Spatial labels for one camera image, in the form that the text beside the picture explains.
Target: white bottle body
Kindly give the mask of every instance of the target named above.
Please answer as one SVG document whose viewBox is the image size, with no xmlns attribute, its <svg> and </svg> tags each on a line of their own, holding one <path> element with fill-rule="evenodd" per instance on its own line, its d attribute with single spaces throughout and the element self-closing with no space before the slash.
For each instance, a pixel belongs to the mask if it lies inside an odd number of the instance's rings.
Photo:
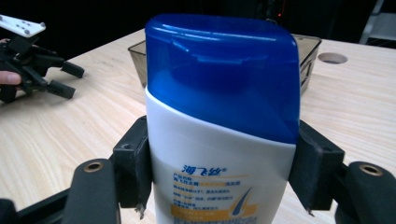
<svg viewBox="0 0 396 224">
<path fill-rule="evenodd" d="M 196 119 L 148 90 L 146 96 L 157 223 L 271 223 L 295 145 Z"/>
</svg>

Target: shampoo bottle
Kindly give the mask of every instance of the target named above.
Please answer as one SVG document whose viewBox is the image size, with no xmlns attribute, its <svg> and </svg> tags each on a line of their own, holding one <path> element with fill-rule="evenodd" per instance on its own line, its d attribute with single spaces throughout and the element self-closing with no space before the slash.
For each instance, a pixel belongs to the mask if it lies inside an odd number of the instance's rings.
<svg viewBox="0 0 396 224">
<path fill-rule="evenodd" d="M 271 223 L 299 129 L 294 38 L 266 21 L 189 14 L 145 31 L 157 222 Z"/>
</svg>

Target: black clamp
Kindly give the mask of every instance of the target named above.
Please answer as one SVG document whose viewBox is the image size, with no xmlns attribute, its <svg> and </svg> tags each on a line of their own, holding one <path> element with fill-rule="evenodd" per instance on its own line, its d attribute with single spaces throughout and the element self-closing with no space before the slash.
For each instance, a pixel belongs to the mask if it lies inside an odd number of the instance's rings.
<svg viewBox="0 0 396 224">
<path fill-rule="evenodd" d="M 345 151 L 301 120 L 289 182 L 302 206 L 330 210 L 338 203 L 337 224 L 394 223 L 396 179 L 365 161 L 343 164 Z"/>
<path fill-rule="evenodd" d="M 66 62 L 58 57 L 55 51 L 43 49 L 35 42 L 38 37 L 25 38 L 15 35 L 8 42 L 0 43 L 0 71 L 11 71 L 21 75 L 20 85 L 0 85 L 0 100 L 11 103 L 16 98 L 17 90 L 26 93 L 47 91 L 66 99 L 73 97 L 75 89 L 62 83 L 51 81 L 49 84 L 43 77 L 51 67 L 81 78 L 84 69 Z"/>
</svg>

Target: light wood surface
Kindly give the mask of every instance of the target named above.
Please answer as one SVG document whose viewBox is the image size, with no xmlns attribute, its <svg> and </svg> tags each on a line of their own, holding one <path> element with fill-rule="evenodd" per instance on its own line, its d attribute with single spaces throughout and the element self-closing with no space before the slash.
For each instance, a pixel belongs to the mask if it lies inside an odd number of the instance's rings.
<svg viewBox="0 0 396 224">
<path fill-rule="evenodd" d="M 35 92 L 0 103 L 0 198 L 12 199 L 21 210 L 67 189 L 84 161 L 109 158 L 146 114 L 127 50 L 144 38 L 141 30 L 70 60 L 85 69 L 82 79 L 51 68 L 46 80 L 77 89 L 70 100 Z M 316 60 L 301 119 L 342 148 L 346 164 L 368 161 L 396 175 L 396 50 L 323 40 L 322 52 L 348 60 Z M 274 223 L 335 223 L 335 206 L 311 217 L 287 186 Z M 143 220 L 133 209 L 121 214 L 122 223 L 155 223 L 153 196 Z"/>
</svg>

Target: blue bottle cap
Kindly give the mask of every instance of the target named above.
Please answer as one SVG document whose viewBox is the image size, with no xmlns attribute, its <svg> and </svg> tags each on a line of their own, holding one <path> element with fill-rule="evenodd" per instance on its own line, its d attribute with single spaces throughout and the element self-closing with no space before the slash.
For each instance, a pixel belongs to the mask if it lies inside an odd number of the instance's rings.
<svg viewBox="0 0 396 224">
<path fill-rule="evenodd" d="M 146 24 L 148 91 L 187 115 L 297 142 L 300 67 L 292 35 L 270 22 L 162 14 Z"/>
</svg>

